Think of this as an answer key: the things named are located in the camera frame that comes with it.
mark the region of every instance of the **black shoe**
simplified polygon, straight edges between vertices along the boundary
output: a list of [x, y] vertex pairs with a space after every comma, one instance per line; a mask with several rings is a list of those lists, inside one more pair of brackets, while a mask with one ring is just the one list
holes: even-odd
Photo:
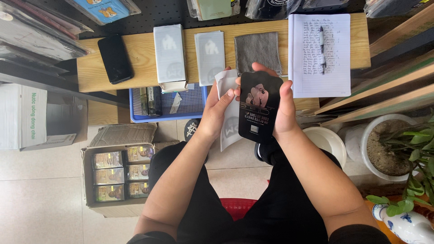
[[262, 162], [266, 162], [267, 164], [274, 166], [271, 163], [271, 155], [276, 151], [282, 151], [277, 140], [274, 139], [272, 143], [269, 145], [263, 145], [260, 143], [255, 144], [254, 155], [255, 157]]
[[196, 132], [200, 122], [201, 119], [190, 119], [187, 122], [187, 124], [184, 127], [184, 138], [186, 142], [188, 142], [193, 136], [193, 134]]

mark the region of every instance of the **blue phone case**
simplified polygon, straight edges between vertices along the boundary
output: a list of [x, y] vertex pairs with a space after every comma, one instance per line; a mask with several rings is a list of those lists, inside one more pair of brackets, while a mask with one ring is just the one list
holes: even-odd
[[74, 0], [103, 23], [125, 18], [130, 11], [119, 0]]

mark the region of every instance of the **blue plastic basket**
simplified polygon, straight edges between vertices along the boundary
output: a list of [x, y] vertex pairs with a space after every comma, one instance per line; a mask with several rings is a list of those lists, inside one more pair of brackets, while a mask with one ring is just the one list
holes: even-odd
[[207, 87], [194, 85], [194, 90], [179, 92], [181, 104], [178, 111], [169, 114], [176, 93], [165, 93], [161, 95], [163, 115], [159, 117], [144, 116], [141, 109], [140, 88], [130, 88], [130, 114], [131, 120], [135, 123], [158, 122], [175, 119], [197, 119], [202, 118], [202, 113], [207, 101]]

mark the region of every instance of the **gray cloth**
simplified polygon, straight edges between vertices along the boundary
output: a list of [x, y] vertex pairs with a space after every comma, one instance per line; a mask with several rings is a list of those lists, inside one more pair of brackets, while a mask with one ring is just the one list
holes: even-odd
[[235, 62], [240, 76], [243, 72], [253, 72], [252, 63], [259, 62], [282, 74], [279, 59], [277, 32], [256, 33], [234, 37]]

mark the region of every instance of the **black pants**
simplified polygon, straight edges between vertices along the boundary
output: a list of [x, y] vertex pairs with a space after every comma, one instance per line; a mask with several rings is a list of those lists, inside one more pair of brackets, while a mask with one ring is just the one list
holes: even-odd
[[[168, 146], [152, 157], [151, 190], [185, 145], [186, 142], [180, 142]], [[341, 167], [331, 153], [323, 152]], [[204, 165], [179, 225], [178, 243], [222, 243], [237, 239], [267, 243], [328, 243], [324, 222], [283, 151], [275, 151], [271, 161], [274, 167], [270, 184], [246, 216], [237, 221], [233, 221], [222, 206]]]

